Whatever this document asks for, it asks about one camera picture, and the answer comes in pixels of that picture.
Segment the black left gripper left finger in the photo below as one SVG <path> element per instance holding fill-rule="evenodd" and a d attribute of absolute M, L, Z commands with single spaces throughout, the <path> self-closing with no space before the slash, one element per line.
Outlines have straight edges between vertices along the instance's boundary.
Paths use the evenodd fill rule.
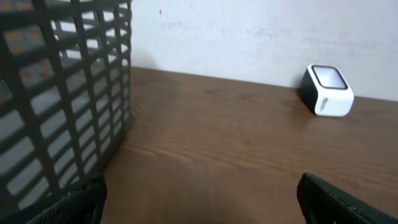
<path fill-rule="evenodd" d="M 1 224 L 101 222 L 107 197 L 104 175 L 96 172 L 1 219 Z"/>

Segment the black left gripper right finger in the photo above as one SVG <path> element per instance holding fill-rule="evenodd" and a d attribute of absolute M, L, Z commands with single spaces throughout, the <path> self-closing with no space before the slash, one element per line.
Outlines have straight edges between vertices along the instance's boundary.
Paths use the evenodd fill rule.
<path fill-rule="evenodd" d="M 297 200 L 307 224 L 397 224 L 397 218 L 309 172 L 304 173 L 298 183 Z"/>

